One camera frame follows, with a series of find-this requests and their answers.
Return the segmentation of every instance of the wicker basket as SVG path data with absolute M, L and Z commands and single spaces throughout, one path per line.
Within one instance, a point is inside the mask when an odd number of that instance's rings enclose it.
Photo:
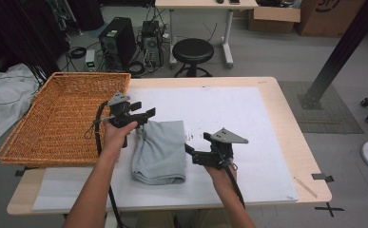
M 27 167 L 95 163 L 95 139 L 85 133 L 99 105 L 118 90 L 126 93 L 129 82 L 125 73 L 54 73 L 0 148 L 0 162 Z

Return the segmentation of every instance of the gray cloth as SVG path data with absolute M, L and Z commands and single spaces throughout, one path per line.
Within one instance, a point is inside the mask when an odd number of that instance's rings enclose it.
M 133 176 L 147 184 L 184 182 L 184 122 L 148 122 L 136 133 Z

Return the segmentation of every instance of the white desk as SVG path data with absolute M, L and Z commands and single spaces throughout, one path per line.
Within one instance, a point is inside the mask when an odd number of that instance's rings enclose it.
M 225 61 L 227 66 L 232 68 L 234 66 L 234 60 L 231 55 L 230 46 L 228 44 L 228 38 L 231 30 L 231 22 L 233 18 L 233 10 L 249 10 L 257 7 L 258 4 L 255 0 L 241 0 L 239 5 L 230 5 L 228 0 L 224 0 L 222 4 L 217 3 L 216 0 L 157 0 L 156 7 L 160 9 L 169 9 L 170 16 L 170 57 L 169 63 L 171 65 L 175 65 L 177 61 L 172 55 L 172 49 L 175 45 L 175 36 L 174 36 L 174 9 L 216 9 L 216 10 L 228 10 L 225 33 L 224 37 L 222 37 L 223 41 L 223 51 L 225 56 Z
M 309 149 L 305 138 L 281 92 L 279 84 L 271 77 L 230 77 L 230 78 L 194 78 L 194 79 L 133 79 L 129 87 L 193 87 L 193 86 L 254 86 L 260 91 L 269 120 L 275 131 L 281 152 L 300 202 L 329 201 L 332 195 L 325 180 L 314 180 L 311 174 L 320 173 L 320 169 Z M 40 189 L 44 169 L 29 170 L 8 206 L 12 215 L 33 215 L 47 213 L 67 213 L 65 210 L 36 212 L 32 211 Z

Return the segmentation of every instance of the black stool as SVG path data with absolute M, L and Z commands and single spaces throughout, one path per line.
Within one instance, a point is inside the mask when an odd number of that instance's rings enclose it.
M 184 70 L 187 70 L 186 76 L 196 77 L 197 69 L 205 73 L 203 77 L 211 77 L 211 74 L 205 69 L 197 67 L 197 64 L 205 63 L 213 57 L 214 48 L 207 41 L 196 38 L 182 40 L 175 44 L 172 54 L 176 60 L 184 63 L 181 69 L 174 75 L 174 78 Z

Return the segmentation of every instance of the wrist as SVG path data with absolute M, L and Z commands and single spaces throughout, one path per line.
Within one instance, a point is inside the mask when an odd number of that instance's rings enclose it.
M 224 206 L 226 206 L 227 204 L 241 204 L 240 199 L 234 191 L 221 191 L 217 194 L 219 195 L 219 198 Z
M 99 160 L 104 160 L 104 161 L 115 163 L 119 159 L 119 154 L 120 153 L 115 151 L 114 149 L 109 149 L 108 147 L 106 147 L 101 152 Z

